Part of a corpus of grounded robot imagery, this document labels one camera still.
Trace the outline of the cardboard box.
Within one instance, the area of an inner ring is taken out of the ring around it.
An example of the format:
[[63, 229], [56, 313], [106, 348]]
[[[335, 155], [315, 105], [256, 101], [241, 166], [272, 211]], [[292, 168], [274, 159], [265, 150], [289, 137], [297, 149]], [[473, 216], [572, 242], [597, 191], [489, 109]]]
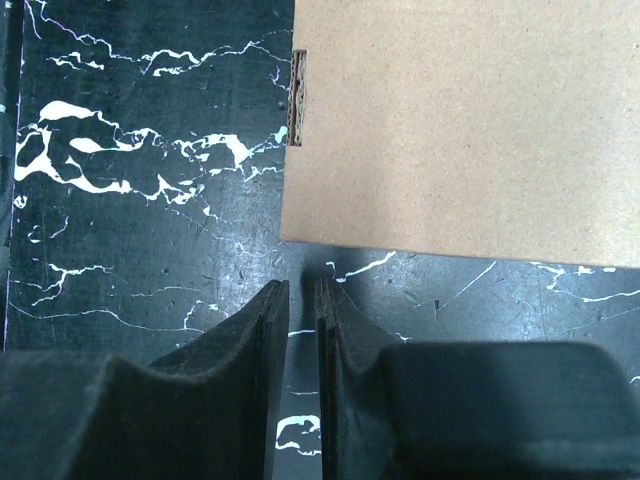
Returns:
[[299, 1], [281, 236], [639, 264], [635, 1]]

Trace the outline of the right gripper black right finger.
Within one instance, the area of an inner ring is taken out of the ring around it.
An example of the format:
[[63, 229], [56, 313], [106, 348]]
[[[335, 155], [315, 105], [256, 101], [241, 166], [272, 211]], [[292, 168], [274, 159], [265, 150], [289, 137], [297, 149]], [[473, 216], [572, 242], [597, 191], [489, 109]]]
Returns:
[[327, 479], [635, 479], [639, 403], [576, 342], [404, 342], [314, 286]]

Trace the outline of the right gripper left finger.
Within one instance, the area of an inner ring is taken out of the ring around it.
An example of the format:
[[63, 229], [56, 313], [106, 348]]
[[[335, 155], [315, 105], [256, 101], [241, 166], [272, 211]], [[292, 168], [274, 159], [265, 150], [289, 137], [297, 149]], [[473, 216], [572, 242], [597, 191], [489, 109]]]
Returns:
[[140, 366], [113, 353], [1, 357], [5, 479], [268, 479], [289, 285], [268, 282], [196, 340]]

